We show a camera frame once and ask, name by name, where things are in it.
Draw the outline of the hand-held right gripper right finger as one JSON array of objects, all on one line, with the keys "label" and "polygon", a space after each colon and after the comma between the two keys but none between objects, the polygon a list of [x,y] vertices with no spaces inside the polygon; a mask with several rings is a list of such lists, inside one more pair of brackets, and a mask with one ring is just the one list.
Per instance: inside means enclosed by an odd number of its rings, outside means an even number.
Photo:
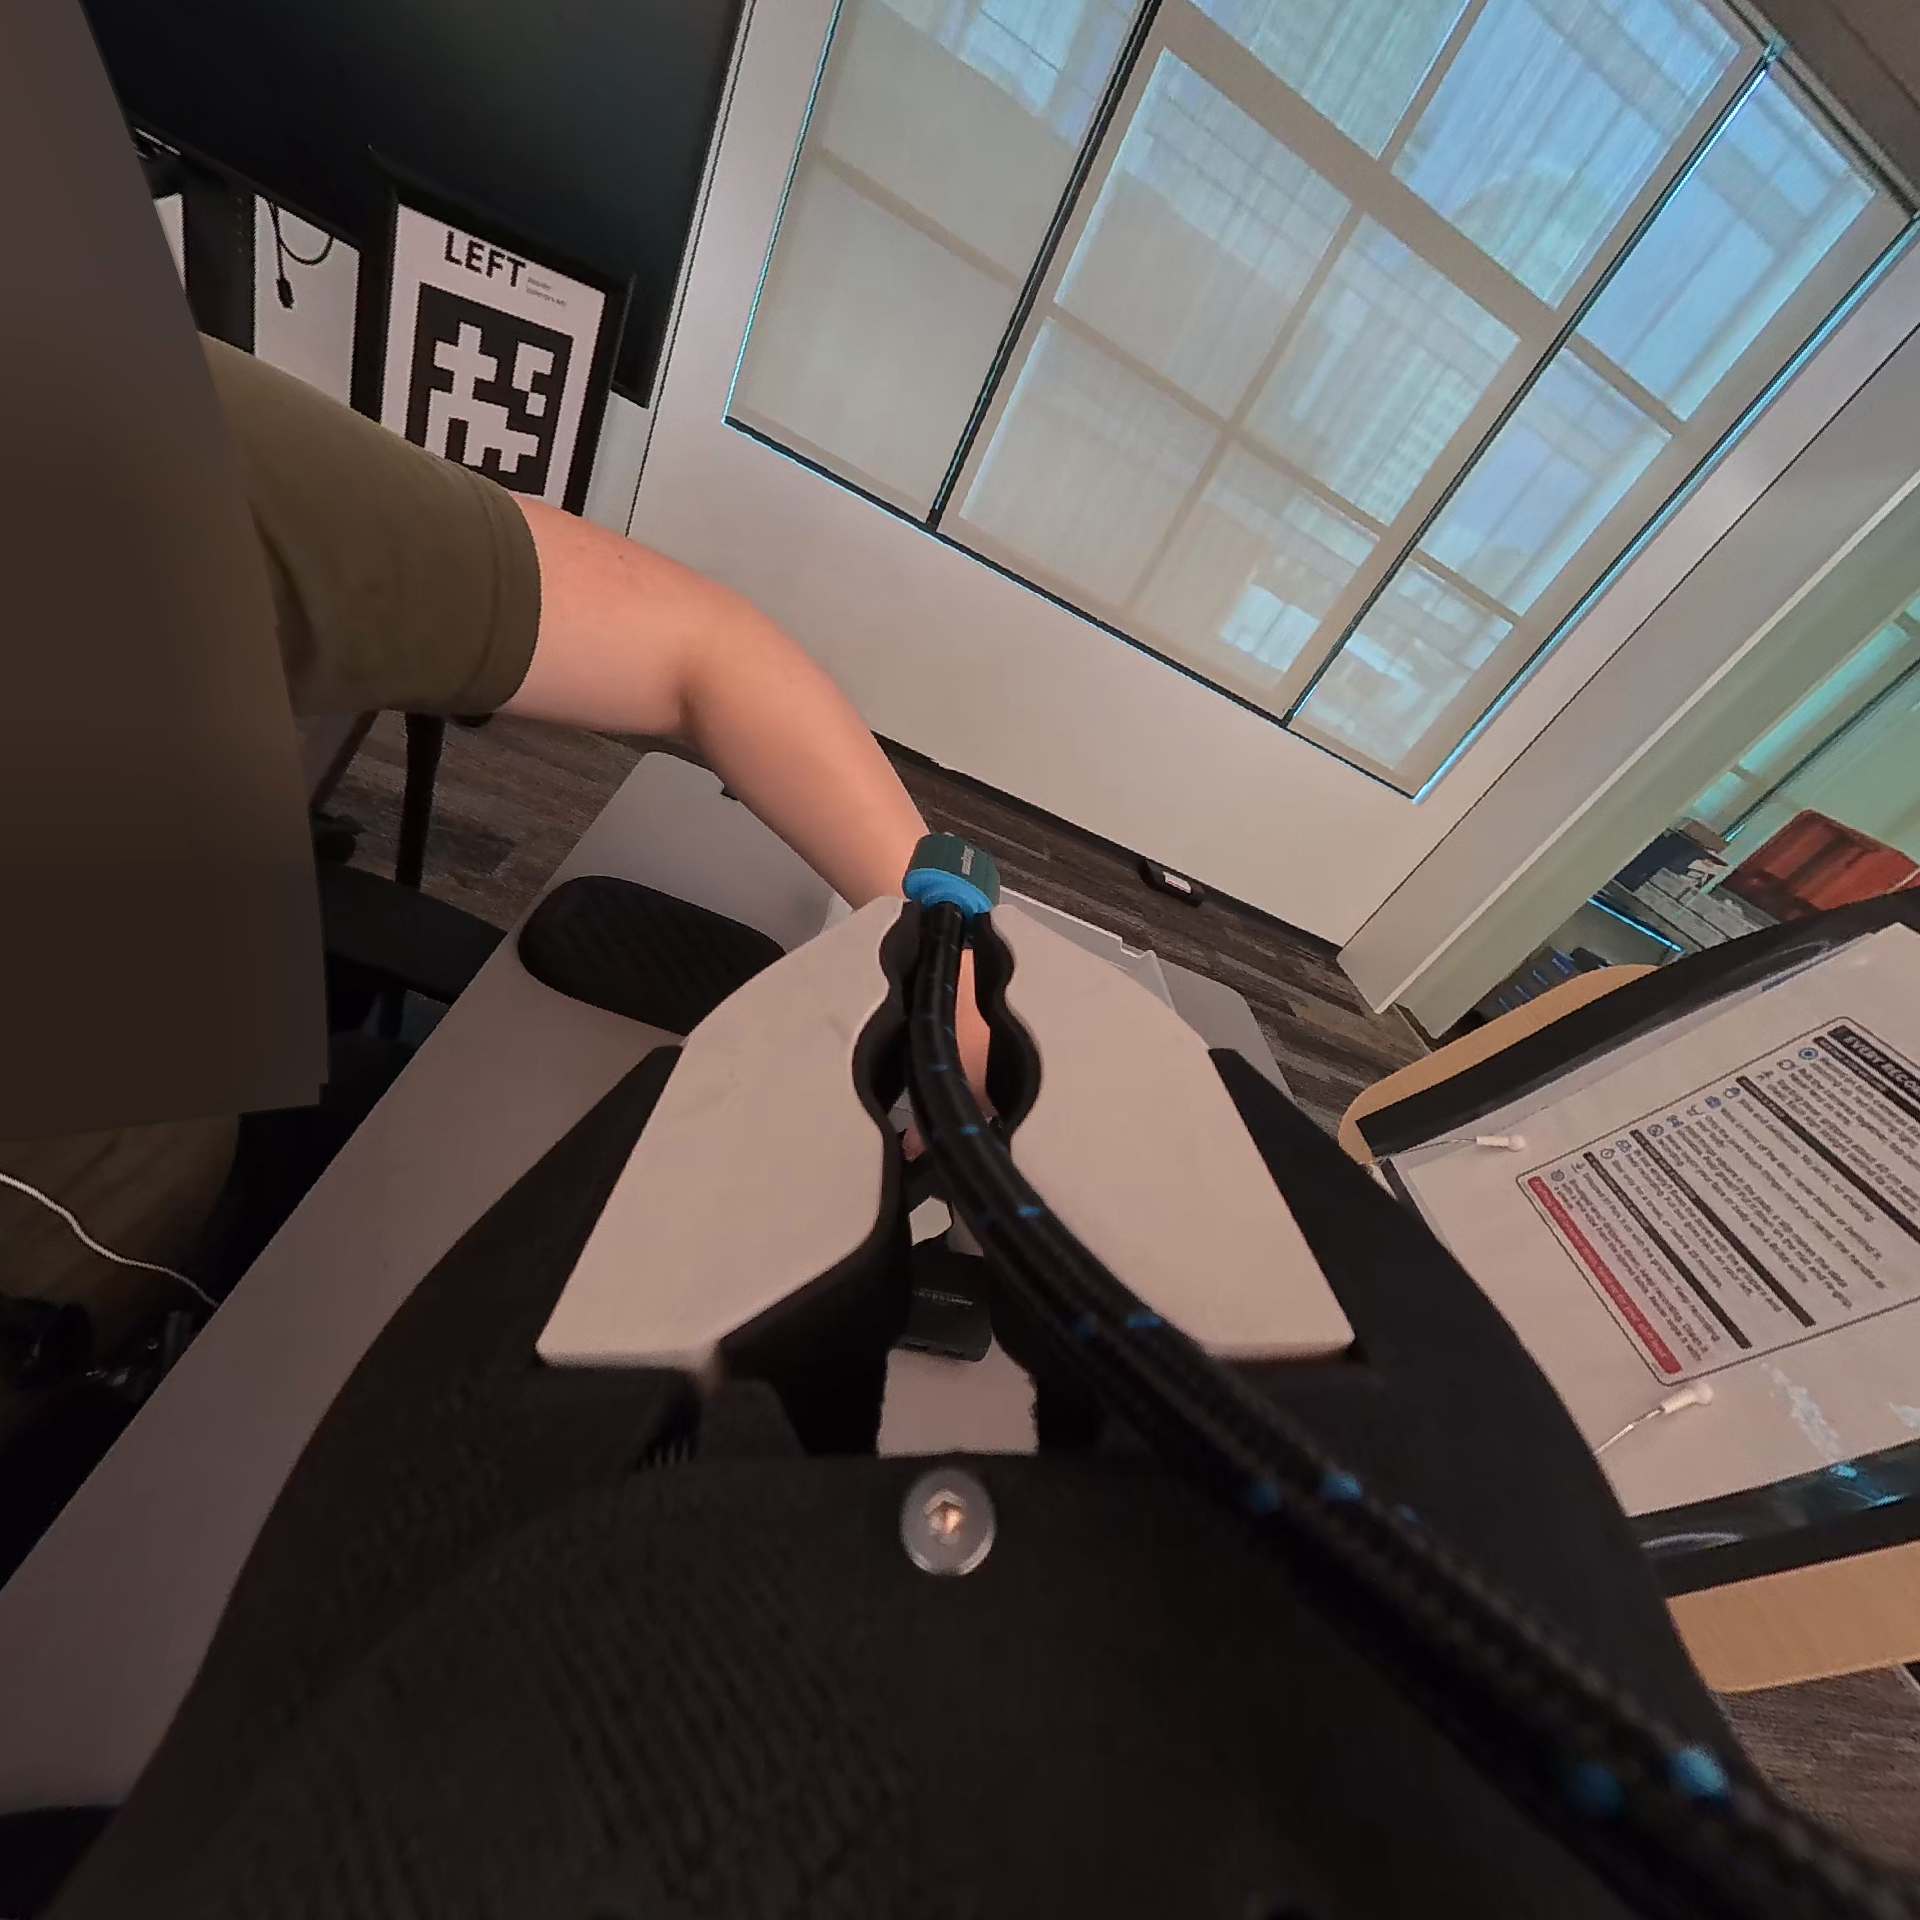
[{"label": "hand-held right gripper right finger", "polygon": [[1026,901],[972,916],[991,1119],[1042,1204],[1207,1356],[1349,1356],[1357,1328],[1181,1013]]}]

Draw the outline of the white plastic box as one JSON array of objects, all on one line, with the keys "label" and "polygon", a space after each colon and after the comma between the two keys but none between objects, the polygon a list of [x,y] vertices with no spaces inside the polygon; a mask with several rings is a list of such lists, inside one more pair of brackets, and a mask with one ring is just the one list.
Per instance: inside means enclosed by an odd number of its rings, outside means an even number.
[{"label": "white plastic box", "polygon": [[1283,1061],[1271,1061],[1271,1047],[1268,1047],[1268,1022],[1254,1022],[1254,1013],[1246,1013],[1233,987],[1216,987],[1216,979],[1207,979],[1207,972],[1181,972],[1181,963],[1152,959],[1152,946],[1126,946],[1122,935],[1087,926],[1087,916],[1072,916],[1072,908],[1051,908],[1051,901],[1042,901],[1042,894],[1014,894],[1014,888],[1008,888],[1002,901],[1014,901],[1026,916],[1042,916],[1042,926],[1051,926],[1065,938],[1093,946],[1093,959],[1115,963],[1122,979],[1137,979],[1147,992],[1162,992],[1207,1047],[1233,1047],[1268,1086],[1285,1093],[1285,1075],[1283,1075]]}]

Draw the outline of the person's left forearm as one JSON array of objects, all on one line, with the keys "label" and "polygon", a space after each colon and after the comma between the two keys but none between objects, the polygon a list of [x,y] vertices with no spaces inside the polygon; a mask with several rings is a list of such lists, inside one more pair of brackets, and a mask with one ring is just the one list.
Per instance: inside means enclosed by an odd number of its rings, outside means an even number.
[{"label": "person's left forearm", "polygon": [[543,625],[507,715],[689,746],[843,901],[895,894],[923,817],[843,687],[743,598],[516,496]]}]

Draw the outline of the glass partition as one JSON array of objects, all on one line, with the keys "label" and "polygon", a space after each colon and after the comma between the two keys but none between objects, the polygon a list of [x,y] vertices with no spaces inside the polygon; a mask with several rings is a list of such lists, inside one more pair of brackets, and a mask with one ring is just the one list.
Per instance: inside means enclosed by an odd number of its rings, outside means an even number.
[{"label": "glass partition", "polygon": [[1920,603],[1900,603],[1878,633],[1856,633],[1455,1031],[1487,1022],[1584,972],[1668,963],[1767,935],[1774,916],[1726,894],[1726,871],[1791,817],[1826,817],[1920,862]]}]

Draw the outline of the olive shirt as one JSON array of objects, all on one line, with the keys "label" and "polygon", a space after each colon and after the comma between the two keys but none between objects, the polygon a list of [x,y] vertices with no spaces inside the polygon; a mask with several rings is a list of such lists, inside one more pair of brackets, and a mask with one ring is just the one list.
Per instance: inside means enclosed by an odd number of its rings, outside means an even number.
[{"label": "olive shirt", "polygon": [[318,388],[206,337],[242,441],[291,715],[493,715],[543,633],[532,525]]}]

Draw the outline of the red container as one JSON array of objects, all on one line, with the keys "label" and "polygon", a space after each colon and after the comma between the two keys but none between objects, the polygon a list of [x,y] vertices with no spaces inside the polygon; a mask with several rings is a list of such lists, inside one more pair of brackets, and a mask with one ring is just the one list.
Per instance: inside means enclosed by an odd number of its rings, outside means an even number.
[{"label": "red container", "polygon": [[1826,817],[1791,817],[1764,848],[1726,871],[1726,894],[1787,916],[1920,888],[1920,867]]}]

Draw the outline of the white framed board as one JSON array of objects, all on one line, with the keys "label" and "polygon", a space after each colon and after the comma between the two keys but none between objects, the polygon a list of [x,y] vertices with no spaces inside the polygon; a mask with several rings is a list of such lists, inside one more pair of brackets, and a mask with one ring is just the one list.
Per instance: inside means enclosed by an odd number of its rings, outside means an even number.
[{"label": "white framed board", "polygon": [[364,246],[152,128],[126,136],[198,331],[350,402]]}]

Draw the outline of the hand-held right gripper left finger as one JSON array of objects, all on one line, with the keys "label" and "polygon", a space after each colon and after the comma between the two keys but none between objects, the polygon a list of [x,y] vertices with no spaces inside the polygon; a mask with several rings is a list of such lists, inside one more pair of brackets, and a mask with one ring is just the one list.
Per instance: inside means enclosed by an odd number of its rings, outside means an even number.
[{"label": "hand-held right gripper left finger", "polygon": [[689,1022],[532,1342],[549,1373],[755,1373],[853,1342],[902,1195],[873,1061],[910,946],[910,901],[873,894]]}]

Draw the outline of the printed marker sign board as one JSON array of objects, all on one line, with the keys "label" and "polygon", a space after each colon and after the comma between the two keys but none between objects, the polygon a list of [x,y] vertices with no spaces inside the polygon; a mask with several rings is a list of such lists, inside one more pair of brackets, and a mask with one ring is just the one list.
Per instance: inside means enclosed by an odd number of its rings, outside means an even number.
[{"label": "printed marker sign board", "polygon": [[514,496],[584,512],[633,282],[365,148],[350,411]]}]

